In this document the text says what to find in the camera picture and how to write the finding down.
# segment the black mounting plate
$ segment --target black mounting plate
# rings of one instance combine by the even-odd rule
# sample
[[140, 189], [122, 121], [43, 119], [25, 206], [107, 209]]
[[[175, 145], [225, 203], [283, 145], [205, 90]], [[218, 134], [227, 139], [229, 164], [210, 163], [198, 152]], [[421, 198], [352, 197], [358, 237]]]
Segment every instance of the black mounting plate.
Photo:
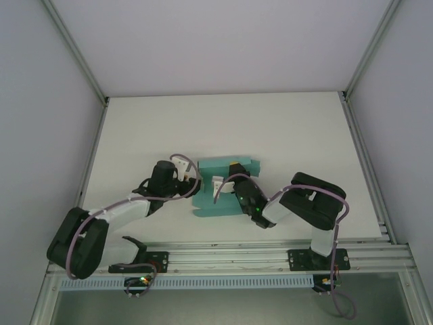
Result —
[[[167, 273], [168, 268], [168, 252], [146, 252], [146, 260], [143, 263], [153, 263], [158, 273]], [[110, 265], [108, 273], [141, 273], [148, 274], [153, 272], [149, 266], [145, 267], [121, 267], [119, 265]]]
[[[331, 257], [327, 259], [327, 263], [323, 269], [317, 269], [311, 261], [309, 249], [290, 249], [288, 251], [290, 271], [329, 271], [331, 270]], [[338, 266], [340, 271], [347, 271], [350, 269], [350, 261], [347, 255], [347, 250], [344, 248], [337, 248], [335, 265]]]

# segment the teal cloth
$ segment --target teal cloth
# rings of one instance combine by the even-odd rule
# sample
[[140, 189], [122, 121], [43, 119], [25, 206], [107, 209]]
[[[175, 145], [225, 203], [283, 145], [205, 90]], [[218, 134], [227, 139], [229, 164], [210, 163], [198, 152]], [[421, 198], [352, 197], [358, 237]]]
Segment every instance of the teal cloth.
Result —
[[214, 204], [212, 186], [213, 176], [229, 176], [229, 166], [233, 161], [239, 162], [251, 173], [258, 176], [260, 173], [260, 161], [252, 160], [245, 156], [230, 156], [224, 158], [209, 158], [198, 161], [198, 169], [202, 176], [202, 189], [192, 198], [192, 205], [198, 209], [193, 211], [197, 217], [218, 217], [223, 215], [241, 215], [242, 210], [234, 194], [220, 193], [219, 199]]

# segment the white wall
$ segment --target white wall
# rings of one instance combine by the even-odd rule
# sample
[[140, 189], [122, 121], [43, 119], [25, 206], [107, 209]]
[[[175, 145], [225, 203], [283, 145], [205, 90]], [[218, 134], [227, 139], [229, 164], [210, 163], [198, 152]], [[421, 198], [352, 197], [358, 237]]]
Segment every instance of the white wall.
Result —
[[53, 0], [110, 97], [344, 90], [389, 0]]
[[433, 1], [405, 1], [352, 103], [399, 242], [433, 302]]
[[0, 2], [0, 317], [28, 324], [101, 105], [39, 1]]

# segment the white tabletop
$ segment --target white tabletop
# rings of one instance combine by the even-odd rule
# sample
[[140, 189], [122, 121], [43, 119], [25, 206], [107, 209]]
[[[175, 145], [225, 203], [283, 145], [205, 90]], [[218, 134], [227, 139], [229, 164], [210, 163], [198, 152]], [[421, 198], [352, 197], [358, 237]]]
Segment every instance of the white tabletop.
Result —
[[[336, 92], [111, 98], [84, 208], [125, 198], [150, 177], [158, 160], [251, 156], [257, 182], [272, 195], [302, 171], [347, 193], [350, 214], [340, 238], [381, 236], [363, 172]], [[311, 238], [292, 215], [261, 229], [248, 216], [196, 217], [191, 199], [118, 231], [144, 242], [237, 242]]]

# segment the cable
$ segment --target cable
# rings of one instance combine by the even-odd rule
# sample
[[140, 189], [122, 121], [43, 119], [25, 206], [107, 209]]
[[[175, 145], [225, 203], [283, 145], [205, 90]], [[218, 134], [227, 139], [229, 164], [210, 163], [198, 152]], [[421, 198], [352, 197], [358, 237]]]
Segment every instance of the cable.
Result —
[[[156, 279], [156, 275], [158, 274], [158, 272], [156, 271], [156, 267], [153, 264], [150, 263], [139, 263], [139, 264], [116, 264], [116, 266], [118, 267], [151, 267], [154, 271], [155, 276], [152, 277], [152, 279], [150, 280], [148, 286], [146, 287], [146, 289], [144, 289], [141, 293], [139, 293], [139, 297], [144, 296], [150, 289], [150, 287], [152, 286], [152, 284], [155, 282]], [[130, 281], [127, 285], [127, 295], [129, 295], [129, 289], [130, 287], [134, 284], [134, 283], [138, 283], [140, 282], [140, 280], [134, 280], [134, 281]]]
[[217, 203], [218, 196], [219, 196], [219, 194], [220, 194], [220, 192], [221, 192], [223, 186], [224, 186], [226, 183], [228, 183], [228, 181], [229, 181], [230, 179], [233, 179], [233, 178], [235, 178], [235, 177], [239, 177], [239, 176], [240, 176], [240, 177], [245, 177], [245, 178], [247, 178], [247, 179], [250, 179], [250, 180], [252, 181], [252, 183], [254, 184], [254, 186], [256, 186], [256, 188], [258, 188], [258, 189], [260, 190], [260, 192], [262, 192], [262, 195], [263, 195], [266, 199], [268, 199], [268, 197], [267, 197], [267, 196], [265, 195], [265, 193], [262, 191], [262, 189], [260, 188], [260, 186], [258, 186], [258, 184], [256, 183], [256, 181], [254, 181], [254, 180], [253, 180], [250, 176], [248, 176], [248, 175], [238, 173], [238, 174], [233, 174], [233, 175], [229, 176], [228, 178], [224, 179], [224, 181], [221, 183], [221, 186], [220, 186], [219, 189], [216, 191], [216, 195], [215, 195], [215, 197], [214, 197], [214, 204]]
[[95, 213], [92, 213], [90, 216], [88, 216], [80, 224], [80, 226], [76, 230], [74, 236], [72, 237], [72, 240], [70, 242], [69, 249], [68, 249], [68, 254], [66, 255], [65, 269], [66, 269], [66, 274], [68, 275], [68, 277], [71, 280], [76, 280], [77, 279], [77, 277], [74, 276], [72, 274], [71, 270], [70, 270], [70, 262], [71, 262], [71, 258], [72, 258], [72, 252], [74, 251], [74, 247], [75, 247], [76, 241], [78, 240], [78, 237], [80, 236], [80, 233], [82, 232], [82, 230], [86, 227], [86, 225], [92, 219], [94, 219], [98, 215], [102, 215], [103, 213], [107, 213], [109, 210], [112, 210], [112, 209], [114, 209], [116, 207], [119, 207], [119, 206], [124, 205], [124, 204], [129, 204], [130, 202], [145, 201], [145, 200], [156, 200], [156, 201], [165, 201], [165, 202], [166, 201], [176, 201], [176, 200], [180, 200], [181, 198], [186, 198], [187, 196], [189, 196], [190, 194], [192, 194], [196, 190], [196, 188], [198, 186], [199, 178], [200, 178], [200, 172], [198, 171], [198, 168], [197, 168], [196, 164], [194, 164], [194, 162], [191, 159], [189, 159], [188, 157], [186, 157], [186, 156], [184, 156], [182, 154], [172, 154], [170, 156], [170, 159], [172, 157], [174, 157], [174, 156], [181, 157], [181, 158], [185, 159], [186, 161], [188, 161], [191, 164], [191, 166], [194, 168], [194, 171], [196, 171], [196, 182], [194, 183], [194, 186], [192, 187], [192, 189], [188, 193], [186, 193], [184, 195], [181, 195], [181, 196], [177, 196], [175, 198], [158, 198], [158, 197], [151, 197], [151, 196], [147, 196], [147, 197], [146, 196], [137, 196], [137, 197], [134, 197], [134, 198], [127, 198], [127, 199], [118, 201], [116, 203], [113, 203], [113, 204], [109, 205], [108, 207], [105, 207], [105, 208], [103, 208], [101, 210], [98, 210]]
[[[331, 272], [331, 276], [330, 276], [330, 280], [331, 280], [331, 296], [332, 296], [332, 301], [334, 302], [334, 306], [336, 307], [338, 313], [343, 318], [346, 318], [347, 320], [353, 320], [357, 316], [357, 305], [356, 305], [356, 303], [346, 293], [334, 290], [334, 268], [335, 268], [335, 263], [336, 263], [336, 252], [337, 252], [337, 243], [338, 243], [338, 241], [337, 241], [338, 230], [340, 229], [340, 222], [349, 213], [349, 204], [341, 196], [338, 196], [337, 194], [334, 194], [334, 193], [332, 193], [332, 192], [330, 192], [328, 190], [324, 190], [323, 188], [318, 188], [316, 186], [301, 185], [301, 184], [292, 184], [292, 185], [286, 186], [282, 190], [280, 190], [277, 193], [275, 193], [275, 195], [272, 196], [272, 198], [269, 200], [269, 202], [275, 200], [281, 193], [287, 192], [288, 190], [294, 190], [296, 188], [301, 189], [301, 190], [313, 190], [313, 191], [316, 191], [316, 192], [320, 192], [320, 193], [326, 194], [328, 196], [331, 196], [332, 198], [335, 198], [336, 200], [339, 200], [344, 205], [345, 210], [344, 210], [343, 214], [341, 215], [341, 217], [337, 218], [337, 220], [336, 220], [336, 226], [335, 226], [335, 230], [334, 230], [334, 243], [333, 243], [333, 246], [332, 246], [331, 271], [330, 271]], [[338, 305], [338, 302], [337, 302], [337, 295], [345, 297], [345, 298], [347, 298], [349, 300], [349, 302], [350, 302], [350, 304], [352, 305], [352, 308], [353, 308], [353, 314], [352, 315], [348, 315], [347, 313], [344, 313], [340, 309], [340, 306]]]

